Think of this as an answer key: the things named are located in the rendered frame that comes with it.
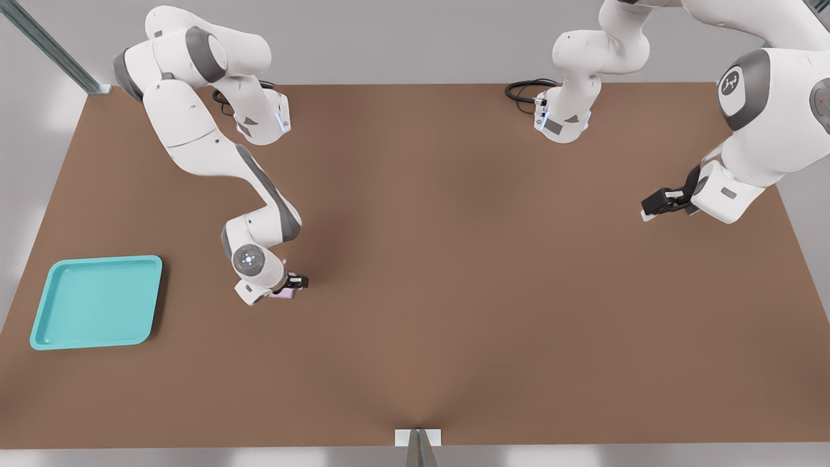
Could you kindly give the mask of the silver frame post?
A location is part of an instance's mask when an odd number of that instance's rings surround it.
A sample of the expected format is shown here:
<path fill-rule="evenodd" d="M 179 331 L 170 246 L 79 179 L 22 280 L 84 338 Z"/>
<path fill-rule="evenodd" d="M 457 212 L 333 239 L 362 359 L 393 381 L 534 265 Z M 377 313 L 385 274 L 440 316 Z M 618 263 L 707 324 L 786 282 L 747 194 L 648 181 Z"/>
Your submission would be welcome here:
<path fill-rule="evenodd" d="M 395 446 L 407 449 L 404 467 L 439 467 L 433 447 L 442 445 L 441 429 L 395 429 Z"/>
<path fill-rule="evenodd" d="M 112 86 L 101 84 L 59 44 L 17 0 L 0 0 L 0 13 L 20 30 L 66 76 L 88 95 L 109 95 Z"/>

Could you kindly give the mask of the pale blue-green tray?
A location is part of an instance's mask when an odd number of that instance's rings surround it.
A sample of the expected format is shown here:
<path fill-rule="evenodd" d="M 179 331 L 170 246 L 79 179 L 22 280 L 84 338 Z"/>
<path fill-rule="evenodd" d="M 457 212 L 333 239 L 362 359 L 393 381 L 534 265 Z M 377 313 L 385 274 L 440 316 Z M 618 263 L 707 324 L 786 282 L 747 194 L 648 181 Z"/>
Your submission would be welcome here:
<path fill-rule="evenodd" d="M 74 258 L 51 266 L 30 332 L 36 351 L 144 342 L 162 277 L 158 256 Z"/>

